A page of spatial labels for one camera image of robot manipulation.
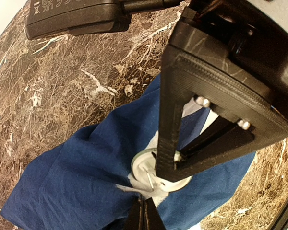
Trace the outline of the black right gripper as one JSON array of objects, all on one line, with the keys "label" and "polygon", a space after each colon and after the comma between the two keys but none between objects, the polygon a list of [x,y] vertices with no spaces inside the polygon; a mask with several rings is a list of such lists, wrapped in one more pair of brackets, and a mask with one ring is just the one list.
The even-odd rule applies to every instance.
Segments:
[{"label": "black right gripper", "polygon": [[250,2],[191,1],[168,45],[227,73],[288,120],[288,33]]}]

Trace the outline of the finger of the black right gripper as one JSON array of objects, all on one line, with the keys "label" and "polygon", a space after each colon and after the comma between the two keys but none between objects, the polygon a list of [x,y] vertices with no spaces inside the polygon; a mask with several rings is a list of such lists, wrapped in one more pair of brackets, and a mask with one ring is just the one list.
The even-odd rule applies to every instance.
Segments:
[{"label": "finger of the black right gripper", "polygon": [[166,119],[159,125],[156,174],[170,182],[236,159],[244,153],[234,151],[255,140],[253,126],[244,130],[238,124],[218,117],[202,134],[177,150],[180,124],[180,119]]},{"label": "finger of the black right gripper", "polygon": [[162,56],[159,125],[166,119],[181,120],[184,105],[194,96],[224,109],[219,117],[244,130],[255,128],[255,140],[235,153],[246,155],[288,137],[288,121],[258,93],[207,62],[168,45]]}]

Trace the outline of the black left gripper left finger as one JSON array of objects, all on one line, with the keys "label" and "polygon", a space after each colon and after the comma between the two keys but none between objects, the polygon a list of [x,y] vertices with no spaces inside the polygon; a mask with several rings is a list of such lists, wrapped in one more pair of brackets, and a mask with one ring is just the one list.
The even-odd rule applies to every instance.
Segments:
[{"label": "black left gripper left finger", "polygon": [[142,230],[143,229],[143,199],[139,197],[134,200],[128,217],[124,222],[123,230]]}]

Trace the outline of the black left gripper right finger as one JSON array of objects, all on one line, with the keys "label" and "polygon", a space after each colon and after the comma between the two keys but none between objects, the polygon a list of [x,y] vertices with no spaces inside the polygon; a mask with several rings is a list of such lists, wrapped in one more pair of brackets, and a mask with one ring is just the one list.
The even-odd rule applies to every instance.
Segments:
[{"label": "black left gripper right finger", "polygon": [[144,230],[166,230],[152,198],[144,201]]}]

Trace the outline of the blue printed t-shirt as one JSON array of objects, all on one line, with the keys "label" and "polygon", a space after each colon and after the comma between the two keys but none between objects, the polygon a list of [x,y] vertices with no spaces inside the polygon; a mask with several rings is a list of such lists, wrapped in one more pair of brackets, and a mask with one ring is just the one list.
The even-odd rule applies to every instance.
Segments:
[{"label": "blue printed t-shirt", "polygon": [[[79,129],[25,168],[1,209],[24,230],[120,230],[138,193],[131,163],[157,145],[160,77],[142,96],[113,110],[101,123]],[[255,154],[195,175],[156,206],[168,230],[186,230],[230,200]]]}]

